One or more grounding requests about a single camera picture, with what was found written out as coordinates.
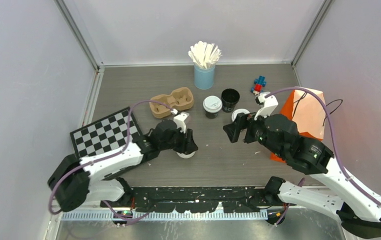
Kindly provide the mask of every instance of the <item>orange paper bag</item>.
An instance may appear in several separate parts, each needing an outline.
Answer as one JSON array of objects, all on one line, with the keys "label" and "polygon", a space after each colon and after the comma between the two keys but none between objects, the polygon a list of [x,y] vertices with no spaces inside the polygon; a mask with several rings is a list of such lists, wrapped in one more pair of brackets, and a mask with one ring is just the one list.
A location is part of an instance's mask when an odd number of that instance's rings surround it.
[{"label": "orange paper bag", "polygon": [[[322,91],[307,89],[319,96],[323,103],[325,102]],[[296,123],[300,135],[323,140],[325,134],[323,122],[326,114],[319,101],[310,94],[301,90],[294,90],[287,98],[280,114]],[[273,153],[270,155],[270,159],[285,162]]]}]

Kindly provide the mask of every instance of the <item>black coffee cup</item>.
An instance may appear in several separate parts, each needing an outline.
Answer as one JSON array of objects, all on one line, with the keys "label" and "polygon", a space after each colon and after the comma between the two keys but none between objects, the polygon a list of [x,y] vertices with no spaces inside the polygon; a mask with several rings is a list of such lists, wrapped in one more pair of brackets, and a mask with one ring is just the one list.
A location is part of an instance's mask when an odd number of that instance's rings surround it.
[{"label": "black coffee cup", "polygon": [[221,93],[221,102],[223,103],[223,111],[230,113],[235,109],[236,104],[239,102],[239,92],[233,88],[225,89]]}]

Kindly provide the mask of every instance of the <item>blue container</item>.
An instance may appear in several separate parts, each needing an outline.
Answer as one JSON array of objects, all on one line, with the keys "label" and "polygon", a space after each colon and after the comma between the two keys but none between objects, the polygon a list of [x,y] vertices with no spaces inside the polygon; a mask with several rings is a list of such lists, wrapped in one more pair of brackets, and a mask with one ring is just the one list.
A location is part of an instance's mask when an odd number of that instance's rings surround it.
[{"label": "blue container", "polygon": [[195,86],[199,89],[206,90],[214,85],[214,69],[213,66],[210,69],[201,69],[198,65],[194,64],[195,68]]}]

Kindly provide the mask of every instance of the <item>checkerboard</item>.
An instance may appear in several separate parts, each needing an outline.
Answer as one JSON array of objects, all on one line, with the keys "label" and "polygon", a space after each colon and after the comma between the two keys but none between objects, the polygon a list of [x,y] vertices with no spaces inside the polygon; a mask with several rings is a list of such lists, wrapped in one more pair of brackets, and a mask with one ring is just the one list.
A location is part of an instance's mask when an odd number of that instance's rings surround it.
[{"label": "checkerboard", "polygon": [[[126,144],[127,116],[130,107],[70,132],[77,158],[95,156]],[[130,141],[142,135],[133,113],[130,118]]]}]

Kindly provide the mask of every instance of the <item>white backdrop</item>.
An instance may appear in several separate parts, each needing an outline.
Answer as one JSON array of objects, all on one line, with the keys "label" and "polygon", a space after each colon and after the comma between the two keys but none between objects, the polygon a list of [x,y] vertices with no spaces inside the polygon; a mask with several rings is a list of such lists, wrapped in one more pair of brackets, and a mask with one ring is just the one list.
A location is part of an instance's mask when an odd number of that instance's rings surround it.
[{"label": "white backdrop", "polygon": [[0,240],[42,240],[95,71],[52,0],[0,0]]},{"label": "white backdrop", "polygon": [[66,0],[105,65],[190,63],[199,40],[222,62],[289,63],[323,0]]},{"label": "white backdrop", "polygon": [[381,194],[381,1],[334,1],[296,70],[326,102],[344,100],[332,114],[339,155]]}]

